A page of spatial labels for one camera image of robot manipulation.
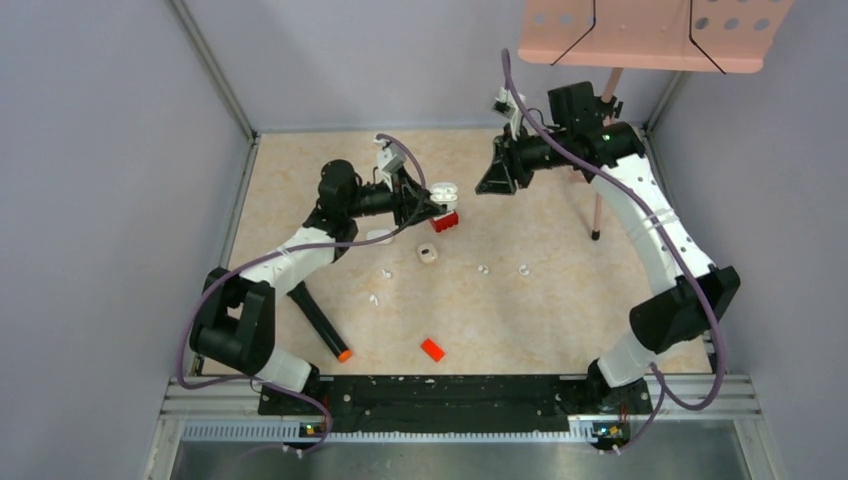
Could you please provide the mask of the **beige earbud case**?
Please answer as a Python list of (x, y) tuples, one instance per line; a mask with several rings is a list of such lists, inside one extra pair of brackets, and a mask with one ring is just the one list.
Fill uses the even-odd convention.
[(423, 243), (416, 247), (416, 254), (422, 264), (430, 265), (439, 258), (439, 253), (432, 243)]

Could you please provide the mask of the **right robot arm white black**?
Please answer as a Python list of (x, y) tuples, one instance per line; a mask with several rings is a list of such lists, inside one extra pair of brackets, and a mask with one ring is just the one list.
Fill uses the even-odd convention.
[(663, 353), (717, 324), (741, 280), (732, 266), (719, 268), (693, 241), (657, 185), (645, 146), (633, 128), (607, 124), (608, 110), (589, 82), (555, 89), (554, 129), (540, 134), (524, 124), (517, 97), (505, 87), (493, 109), (507, 118), (493, 141), (490, 167), (478, 195), (513, 195), (538, 170), (569, 166), (580, 171), (609, 206), (646, 272), (651, 298), (629, 313), (629, 331), (590, 364), (589, 404), (612, 412)]

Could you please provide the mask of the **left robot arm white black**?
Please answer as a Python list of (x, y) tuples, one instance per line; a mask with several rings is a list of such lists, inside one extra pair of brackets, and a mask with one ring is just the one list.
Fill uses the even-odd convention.
[(453, 184), (426, 188), (403, 167), (380, 182), (365, 183), (343, 159), (323, 166), (317, 192), (314, 209), (288, 241), (240, 268), (218, 268), (208, 275), (187, 332), (193, 352), (283, 388), (283, 401), (302, 414), (319, 404), (321, 388), (311, 380), (318, 370), (277, 345), (277, 301), (290, 297), (342, 351), (343, 343), (306, 289), (306, 278), (356, 245), (358, 218), (390, 213), (404, 229), (442, 217), (458, 202)]

